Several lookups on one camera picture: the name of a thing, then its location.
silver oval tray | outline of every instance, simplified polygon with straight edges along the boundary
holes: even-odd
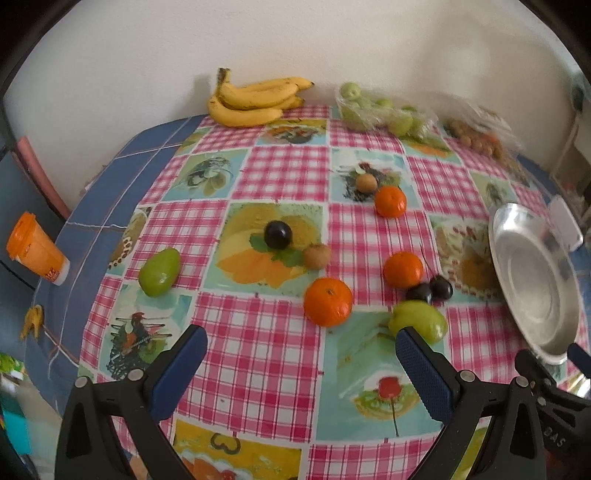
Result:
[[[549,364],[563,363],[581,308],[566,250],[544,219],[516,203],[491,216],[488,235],[501,289],[525,340]]]

white wall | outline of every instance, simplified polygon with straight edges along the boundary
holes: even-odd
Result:
[[[217,67],[237,85],[344,79],[389,92],[445,90],[503,115],[548,166],[571,119],[573,60],[517,0],[83,0],[23,65],[7,94],[69,206],[136,133],[205,113]]]

blue gripper pad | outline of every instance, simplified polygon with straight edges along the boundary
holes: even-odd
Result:
[[[396,356],[431,418],[447,425],[453,415],[452,391],[404,329],[396,335]]]
[[[585,377],[591,378],[591,356],[585,350],[578,344],[571,343],[566,350],[566,355]]]
[[[207,334],[198,327],[169,361],[168,367],[152,387],[152,396],[147,400],[150,415],[155,421],[165,420],[173,414],[206,352]]]

metal tray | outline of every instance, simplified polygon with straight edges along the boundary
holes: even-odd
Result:
[[[580,315],[567,252],[544,219],[516,203],[491,216],[488,235],[496,274],[525,340],[549,364],[563,363]]]

black plum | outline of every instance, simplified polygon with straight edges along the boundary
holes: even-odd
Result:
[[[290,226],[279,220],[269,222],[265,227],[265,243],[274,250],[283,250],[291,243],[292,233]]]
[[[453,295],[451,282],[442,275],[435,275],[429,282],[429,286],[436,300],[449,300]]]
[[[407,300],[422,300],[427,303],[431,303],[433,294],[431,293],[431,287],[428,283],[422,282],[416,287],[409,288],[406,293]]]

